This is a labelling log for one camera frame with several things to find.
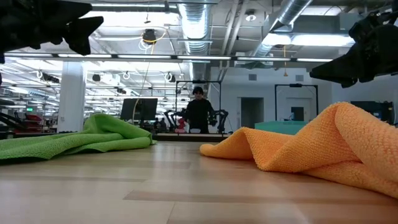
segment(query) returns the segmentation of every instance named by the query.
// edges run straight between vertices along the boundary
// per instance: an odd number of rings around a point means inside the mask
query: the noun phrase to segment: wooden surface
[[[398,223],[398,200],[250,161],[200,143],[0,166],[0,223]]]

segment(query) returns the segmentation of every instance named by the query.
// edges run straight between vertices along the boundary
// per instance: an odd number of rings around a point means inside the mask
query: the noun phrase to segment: black frame
[[[178,97],[178,84],[179,83],[192,83],[192,84],[206,84],[206,83],[218,83],[220,86],[219,94],[218,94],[218,106],[219,110],[221,110],[221,81],[176,81],[175,82],[175,110],[177,110],[177,97]]]
[[[276,84],[275,89],[274,89],[274,94],[275,94],[275,120],[278,121],[278,102],[277,102],[277,94],[276,94],[276,89],[278,86],[289,86],[291,88],[301,88],[303,86],[312,86],[315,87],[315,95],[317,99],[317,116],[319,115],[319,99],[318,99],[318,85],[304,85],[304,84]]]

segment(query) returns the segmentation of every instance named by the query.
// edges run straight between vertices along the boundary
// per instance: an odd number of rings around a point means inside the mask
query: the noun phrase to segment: ceiling
[[[85,1],[95,4],[108,4],[121,1]],[[123,3],[135,3],[136,1],[123,1]],[[211,41],[210,54],[219,55],[223,45],[224,35],[226,33],[230,9],[232,1],[221,0],[218,4],[211,5]],[[235,41],[232,53],[250,52],[258,46],[262,41],[262,27],[267,14],[275,12],[280,7],[280,2],[275,1],[250,1],[247,9],[255,9],[256,20],[246,21],[243,19],[241,28],[238,32],[239,39]],[[381,7],[389,1],[326,1],[314,0],[311,5],[306,8],[302,15],[317,16],[336,16],[342,11],[358,13],[365,10],[371,10]],[[103,25],[90,37],[90,44],[93,54],[155,54],[155,55],[183,55],[185,54],[184,35],[181,28],[180,17],[177,14],[165,14],[161,12],[89,12],[87,17],[103,16]],[[141,35],[145,29],[155,29],[156,36],[162,37],[157,41],[153,48],[143,49],[140,44]],[[286,45],[285,49],[274,47],[271,53],[275,57],[302,57],[302,58],[336,58],[344,54],[349,47],[327,47],[327,46],[302,46],[302,45]],[[40,50],[30,48],[20,49],[16,52],[43,52],[56,54],[74,54],[66,43],[60,45],[42,44]],[[86,115],[91,113],[103,112],[114,114],[120,112],[123,99],[132,96],[151,96],[159,97],[159,111],[173,109],[175,102],[175,83],[169,83],[165,79],[165,75],[171,73],[175,75],[177,80],[190,80],[189,63],[161,63],[161,62],[101,62],[101,61],[85,61],[87,69],[87,85],[88,86],[106,86],[118,85],[120,88],[127,90],[126,95],[121,95],[114,88],[96,89],[90,88],[86,90]],[[47,82],[41,80],[40,73],[43,71],[57,77],[62,82],[62,64],[61,60],[26,60],[13,59],[9,60],[5,65],[0,65],[3,83],[16,85],[48,85]],[[299,63],[275,63],[274,68],[304,68],[305,73],[307,64]],[[272,82],[279,82],[283,78],[283,69],[276,72],[272,77]],[[226,74],[226,82],[239,83],[239,74],[247,73],[243,68],[230,68]],[[94,82],[92,76],[94,74],[101,75],[103,78],[100,82]],[[212,75],[212,80],[216,80],[217,76]],[[151,86],[153,90],[140,90],[144,84],[145,87]],[[59,87],[54,88],[37,88],[24,86],[21,88],[3,88],[0,91],[1,98],[23,100],[16,101],[22,105],[35,104],[45,105],[43,112],[50,115],[58,109]],[[189,100],[188,90],[183,90],[178,104],[178,110],[186,106]]]

